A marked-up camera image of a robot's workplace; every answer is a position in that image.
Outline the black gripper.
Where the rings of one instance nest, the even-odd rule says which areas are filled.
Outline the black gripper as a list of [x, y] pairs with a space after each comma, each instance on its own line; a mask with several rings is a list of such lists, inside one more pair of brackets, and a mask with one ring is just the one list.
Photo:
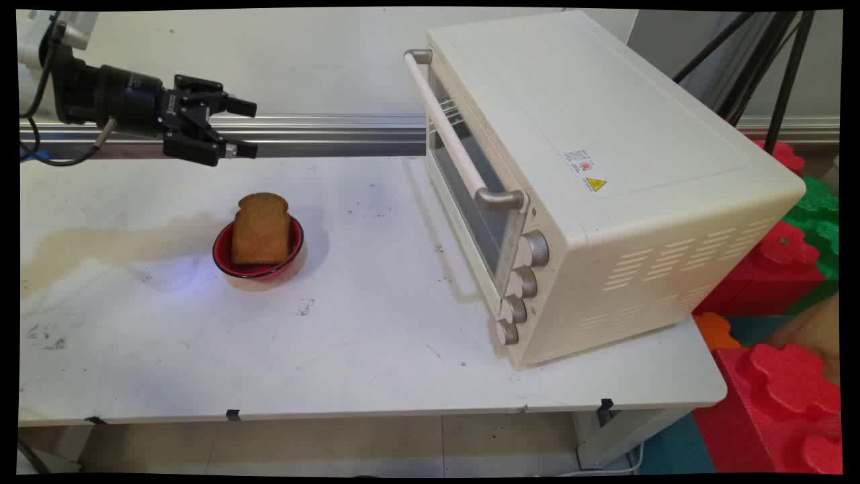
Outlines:
[[174, 86], [160, 79], [104, 65], [101, 68], [101, 125], [114, 131], [162, 142], [163, 154], [215, 167], [222, 159], [255, 159], [255, 142], [226, 138], [216, 132], [211, 114], [255, 118], [257, 104], [224, 91], [221, 83], [176, 75]]

